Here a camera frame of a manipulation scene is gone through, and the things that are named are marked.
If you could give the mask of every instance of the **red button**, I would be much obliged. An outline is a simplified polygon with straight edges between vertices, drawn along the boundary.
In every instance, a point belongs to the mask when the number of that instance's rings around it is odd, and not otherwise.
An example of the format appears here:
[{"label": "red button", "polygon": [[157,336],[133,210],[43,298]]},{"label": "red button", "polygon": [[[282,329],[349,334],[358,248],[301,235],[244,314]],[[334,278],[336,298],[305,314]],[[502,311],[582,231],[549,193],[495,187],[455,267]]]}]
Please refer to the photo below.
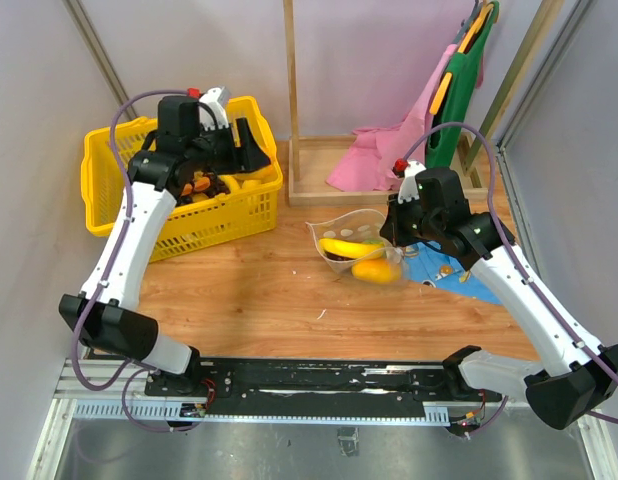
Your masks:
[{"label": "red button", "polygon": [[396,172],[404,172],[407,167],[409,166],[409,162],[403,158],[399,158],[398,160],[396,160],[396,163],[394,164],[393,168],[395,169]]}]

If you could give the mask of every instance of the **yellow basket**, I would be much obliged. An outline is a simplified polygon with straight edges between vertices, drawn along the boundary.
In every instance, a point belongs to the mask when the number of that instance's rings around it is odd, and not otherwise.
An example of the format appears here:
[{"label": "yellow basket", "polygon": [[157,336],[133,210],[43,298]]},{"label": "yellow basket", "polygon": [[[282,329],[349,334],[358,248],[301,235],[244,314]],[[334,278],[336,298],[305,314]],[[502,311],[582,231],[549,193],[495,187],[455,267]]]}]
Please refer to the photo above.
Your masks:
[{"label": "yellow basket", "polygon": [[[176,208],[158,236],[152,262],[275,228],[282,172],[271,129],[253,97],[231,99],[227,116],[230,121],[239,117],[247,119],[258,146],[269,156],[273,168],[266,170],[262,184],[255,188]],[[156,119],[146,117],[118,125],[116,143],[125,165],[156,126]],[[122,176],[109,148],[109,128],[95,130],[85,137],[80,177],[87,229],[96,236],[107,236],[118,215],[123,189]]]}]

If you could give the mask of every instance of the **yellow fruit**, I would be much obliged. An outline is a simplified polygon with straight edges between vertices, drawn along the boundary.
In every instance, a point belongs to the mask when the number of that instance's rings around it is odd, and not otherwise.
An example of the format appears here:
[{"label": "yellow fruit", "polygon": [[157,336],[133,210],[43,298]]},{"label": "yellow fruit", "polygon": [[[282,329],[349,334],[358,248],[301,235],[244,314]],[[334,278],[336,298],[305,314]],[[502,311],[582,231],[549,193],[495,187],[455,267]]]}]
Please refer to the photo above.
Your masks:
[{"label": "yellow fruit", "polygon": [[318,241],[318,245],[325,253],[331,253],[338,257],[350,258],[355,260],[357,258],[366,257],[367,255],[377,252],[375,255],[369,258],[380,258],[382,256],[382,243],[354,243],[345,242],[344,240],[338,240],[336,238],[321,238]]},{"label": "yellow fruit", "polygon": [[351,268],[354,277],[365,282],[387,285],[402,277],[402,269],[398,263],[390,263],[384,258],[361,260]]},{"label": "yellow fruit", "polygon": [[191,199],[194,201],[194,203],[197,203],[197,202],[204,202],[205,200],[209,200],[209,197],[206,196],[204,193],[194,193],[191,196]]},{"label": "yellow fruit", "polygon": [[261,180],[257,180],[257,179],[245,180],[244,182],[242,182],[242,187],[241,188],[243,190],[247,190],[249,188],[259,187],[260,185],[262,185],[262,181]]},{"label": "yellow fruit", "polygon": [[218,175],[220,180],[225,182],[225,185],[229,188],[229,192],[236,193],[240,191],[240,185],[233,175]]}]

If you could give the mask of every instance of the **wooden floor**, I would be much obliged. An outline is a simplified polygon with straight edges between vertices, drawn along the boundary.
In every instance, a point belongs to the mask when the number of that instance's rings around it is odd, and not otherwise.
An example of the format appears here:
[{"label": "wooden floor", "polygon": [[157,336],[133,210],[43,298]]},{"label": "wooden floor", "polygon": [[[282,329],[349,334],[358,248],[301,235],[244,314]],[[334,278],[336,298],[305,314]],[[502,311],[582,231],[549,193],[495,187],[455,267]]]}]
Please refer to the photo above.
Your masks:
[{"label": "wooden floor", "polygon": [[[285,176],[286,148],[281,144],[278,151]],[[441,360],[474,344],[537,359],[503,307],[413,282],[379,287],[333,273],[305,222],[355,207],[290,208],[286,188],[278,205],[278,227],[271,232],[150,265],[141,313],[203,356]],[[500,183],[496,205],[513,227]]]}]

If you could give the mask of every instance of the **gray wall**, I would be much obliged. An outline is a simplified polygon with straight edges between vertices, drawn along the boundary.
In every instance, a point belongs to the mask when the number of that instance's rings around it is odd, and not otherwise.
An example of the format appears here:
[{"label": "gray wall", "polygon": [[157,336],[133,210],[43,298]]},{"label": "gray wall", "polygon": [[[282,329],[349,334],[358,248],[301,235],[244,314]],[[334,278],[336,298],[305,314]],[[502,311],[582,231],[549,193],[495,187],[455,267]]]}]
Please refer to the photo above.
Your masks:
[{"label": "gray wall", "polygon": [[58,300],[101,248],[79,167],[114,109],[61,2],[0,2],[0,479],[25,476],[68,353]]},{"label": "gray wall", "polygon": [[[540,1],[501,0],[485,82],[467,116],[473,125],[482,123]],[[282,0],[83,3],[129,94],[224,84],[236,95],[254,95],[274,134],[289,135]],[[296,0],[301,133],[399,121],[473,3]],[[563,16],[574,3],[565,0]],[[153,114],[153,103],[139,111]]]},{"label": "gray wall", "polygon": [[618,343],[618,0],[594,3],[507,153],[543,277]]}]

